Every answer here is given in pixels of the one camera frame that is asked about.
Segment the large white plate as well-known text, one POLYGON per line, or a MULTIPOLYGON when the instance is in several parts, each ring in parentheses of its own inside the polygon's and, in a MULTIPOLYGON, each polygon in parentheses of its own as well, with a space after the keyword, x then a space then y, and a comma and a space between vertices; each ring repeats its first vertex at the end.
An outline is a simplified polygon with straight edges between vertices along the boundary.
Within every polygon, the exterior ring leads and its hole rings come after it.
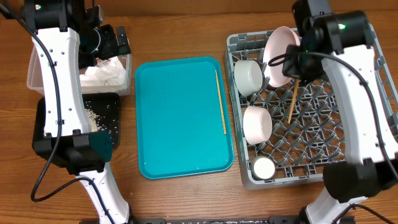
POLYGON ((267 64, 264 76, 270 78, 269 85, 274 88, 281 87, 291 81, 290 77, 283 75, 282 64, 275 67, 268 66, 270 59, 286 53, 288 45, 300 45, 300 40, 292 29, 282 26, 273 31, 264 48, 263 62, 267 64))

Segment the white rice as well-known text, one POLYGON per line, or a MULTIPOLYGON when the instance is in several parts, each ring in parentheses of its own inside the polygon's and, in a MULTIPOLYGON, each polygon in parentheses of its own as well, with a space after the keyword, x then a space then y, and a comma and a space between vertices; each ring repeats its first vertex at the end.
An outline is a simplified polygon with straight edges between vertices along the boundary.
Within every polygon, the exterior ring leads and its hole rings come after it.
POLYGON ((85 111, 91 125, 91 131, 107 131, 113 145, 119 142, 120 109, 116 100, 85 101, 85 111))

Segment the white tissue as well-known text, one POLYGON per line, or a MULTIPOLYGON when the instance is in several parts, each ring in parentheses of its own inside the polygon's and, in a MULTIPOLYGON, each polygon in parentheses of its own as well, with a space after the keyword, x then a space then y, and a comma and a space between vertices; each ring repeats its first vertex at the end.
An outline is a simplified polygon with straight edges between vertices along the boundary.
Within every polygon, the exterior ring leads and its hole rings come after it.
POLYGON ((81 86, 115 86, 124 83, 126 69, 119 57, 112 57, 100 61, 94 67, 87 67, 80 71, 81 86))

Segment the wooden chopstick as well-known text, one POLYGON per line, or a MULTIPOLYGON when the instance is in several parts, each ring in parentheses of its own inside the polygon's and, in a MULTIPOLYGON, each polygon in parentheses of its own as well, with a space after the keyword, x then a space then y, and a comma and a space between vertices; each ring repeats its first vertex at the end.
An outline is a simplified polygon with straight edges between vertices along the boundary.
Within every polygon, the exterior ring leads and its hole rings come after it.
POLYGON ((225 119, 224 119, 223 103, 222 103, 222 98, 221 98, 221 90, 220 90, 220 83, 219 83, 219 79, 218 79, 217 69, 215 70, 215 77, 216 77, 216 84, 217 84, 217 90, 218 90, 218 99, 219 99, 219 104, 220 104, 221 120, 222 120, 222 125, 223 125, 223 134, 226 135, 226 124, 225 124, 225 119))
POLYGON ((295 80, 295 85, 294 85, 294 91, 293 91, 293 96, 292 96, 292 102, 290 106, 290 111, 289 111, 289 117, 288 117, 288 123, 291 123, 292 120, 292 115, 294 112, 294 107, 295 107, 295 102, 297 99, 297 93, 298 93, 298 88, 299 88, 299 80, 295 80))

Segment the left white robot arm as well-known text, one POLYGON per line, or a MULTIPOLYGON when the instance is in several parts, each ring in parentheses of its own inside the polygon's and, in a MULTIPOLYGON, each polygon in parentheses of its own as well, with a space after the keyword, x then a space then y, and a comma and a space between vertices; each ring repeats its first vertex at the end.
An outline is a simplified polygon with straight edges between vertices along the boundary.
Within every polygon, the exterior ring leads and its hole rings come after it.
POLYGON ((100 223, 132 223, 111 171, 111 135, 92 131, 81 91, 82 68, 131 51, 125 28, 104 24, 101 13, 99 5, 86 8, 83 1, 26 0, 15 15, 32 37, 44 86, 45 123, 32 147, 83 185, 100 223))

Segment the grey dish rack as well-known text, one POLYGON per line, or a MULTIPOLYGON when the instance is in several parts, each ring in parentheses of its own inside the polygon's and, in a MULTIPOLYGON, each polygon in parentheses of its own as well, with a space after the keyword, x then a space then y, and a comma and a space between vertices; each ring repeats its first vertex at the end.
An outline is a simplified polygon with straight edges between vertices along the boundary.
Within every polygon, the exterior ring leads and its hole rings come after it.
MULTIPOLYGON (((377 85, 385 115, 397 141, 397 114, 392 105, 397 103, 397 91, 384 61, 378 39, 374 37, 377 85)), ((299 82, 291 123, 288 123, 295 80, 274 88, 264 76, 264 48, 273 30, 233 34, 226 41, 225 67, 229 95, 233 106, 236 145, 241 180, 250 190, 269 189, 289 185, 318 182, 325 166, 345 162, 345 137, 335 94, 329 79, 315 80, 307 85, 299 82), (253 60, 262 71, 259 91, 242 96, 235 84, 234 66, 239 60, 253 60), (265 108, 272 119, 272 133, 268 141, 251 145, 243 131, 243 116, 248 106, 265 108), (255 179, 251 161, 259 156, 270 158, 275 164, 275 175, 269 180, 255 179)))

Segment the clear plastic waste bin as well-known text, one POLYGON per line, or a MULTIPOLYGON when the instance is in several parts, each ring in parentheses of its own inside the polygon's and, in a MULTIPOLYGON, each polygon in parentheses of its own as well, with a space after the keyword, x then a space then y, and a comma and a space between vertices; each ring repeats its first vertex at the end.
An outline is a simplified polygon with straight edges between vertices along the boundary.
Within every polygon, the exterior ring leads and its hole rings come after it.
MULTIPOLYGON (((89 93, 117 93, 120 96, 129 95, 131 91, 131 78, 132 78, 132 55, 120 55, 119 57, 123 67, 126 69, 126 77, 124 83, 115 86, 81 86, 81 92, 83 94, 89 93)), ((34 49, 31 53, 29 69, 27 74, 27 87, 31 90, 35 90, 40 94, 44 94, 44 88, 42 83, 41 67, 37 51, 34 49)))

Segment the grey bowl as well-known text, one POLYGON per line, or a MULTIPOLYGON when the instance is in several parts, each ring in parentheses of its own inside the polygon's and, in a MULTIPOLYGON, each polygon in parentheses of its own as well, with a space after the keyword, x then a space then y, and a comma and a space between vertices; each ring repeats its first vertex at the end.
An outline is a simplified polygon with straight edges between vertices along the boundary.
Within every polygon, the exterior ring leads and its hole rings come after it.
POLYGON ((249 96, 262 87, 262 71, 253 60, 239 60, 234 66, 234 80, 239 93, 249 96))

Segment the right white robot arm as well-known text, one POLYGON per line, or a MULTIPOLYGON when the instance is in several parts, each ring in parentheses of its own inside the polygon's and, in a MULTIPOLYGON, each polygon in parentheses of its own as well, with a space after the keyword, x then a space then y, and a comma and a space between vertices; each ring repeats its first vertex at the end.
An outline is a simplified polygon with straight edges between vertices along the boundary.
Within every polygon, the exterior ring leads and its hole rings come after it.
POLYGON ((281 65, 301 85, 329 79, 345 137, 345 162, 324 167, 324 189, 297 222, 338 223, 397 183, 397 141, 382 105, 365 13, 335 14, 328 1, 297 1, 292 12, 301 43, 289 45, 269 66, 281 65))

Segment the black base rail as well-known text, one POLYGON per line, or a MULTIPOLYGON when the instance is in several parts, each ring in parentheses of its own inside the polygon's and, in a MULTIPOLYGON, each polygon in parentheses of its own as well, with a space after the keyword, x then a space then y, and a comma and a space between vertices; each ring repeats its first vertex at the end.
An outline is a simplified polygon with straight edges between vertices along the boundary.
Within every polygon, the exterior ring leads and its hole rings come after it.
POLYGON ((232 218, 232 219, 199 219, 199 220, 165 220, 163 218, 133 218, 130 223, 138 224, 293 224, 299 223, 298 216, 269 216, 267 218, 232 218))

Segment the black tray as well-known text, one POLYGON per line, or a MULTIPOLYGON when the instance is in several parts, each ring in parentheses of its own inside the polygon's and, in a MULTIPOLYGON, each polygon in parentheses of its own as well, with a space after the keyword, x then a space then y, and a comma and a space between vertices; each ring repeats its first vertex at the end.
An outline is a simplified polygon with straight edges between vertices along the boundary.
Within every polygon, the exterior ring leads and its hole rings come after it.
MULTIPOLYGON (((119 146, 120 137, 120 97, 117 93, 83 94, 83 103, 92 132, 106 131, 111 138, 113 149, 119 146)), ((32 142, 43 140, 45 116, 45 98, 37 103, 35 126, 32 142)))

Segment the white cup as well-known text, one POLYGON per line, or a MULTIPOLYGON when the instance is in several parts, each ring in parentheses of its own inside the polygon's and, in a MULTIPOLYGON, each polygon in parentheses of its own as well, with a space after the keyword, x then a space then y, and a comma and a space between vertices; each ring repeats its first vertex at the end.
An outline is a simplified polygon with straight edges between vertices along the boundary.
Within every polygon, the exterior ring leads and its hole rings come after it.
POLYGON ((251 173, 255 179, 269 180, 275 175, 275 164, 268 157, 256 157, 251 161, 251 173))

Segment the teal serving tray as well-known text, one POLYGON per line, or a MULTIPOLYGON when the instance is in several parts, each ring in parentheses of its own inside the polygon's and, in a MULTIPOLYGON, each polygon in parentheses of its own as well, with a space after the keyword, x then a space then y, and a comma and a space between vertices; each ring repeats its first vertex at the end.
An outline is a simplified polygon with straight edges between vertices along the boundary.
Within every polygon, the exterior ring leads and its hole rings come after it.
POLYGON ((223 172, 232 166, 228 104, 217 59, 204 56, 143 63, 134 74, 134 84, 138 164, 145 178, 223 172))

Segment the small pink plate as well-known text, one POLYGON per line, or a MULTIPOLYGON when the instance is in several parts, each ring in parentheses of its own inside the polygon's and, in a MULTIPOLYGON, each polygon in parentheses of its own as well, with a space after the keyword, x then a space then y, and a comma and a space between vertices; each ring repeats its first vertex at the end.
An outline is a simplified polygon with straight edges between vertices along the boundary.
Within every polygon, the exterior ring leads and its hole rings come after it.
POLYGON ((248 106, 243 116, 243 131, 246 141, 259 144, 268 141, 272 133, 272 119, 265 108, 248 106))

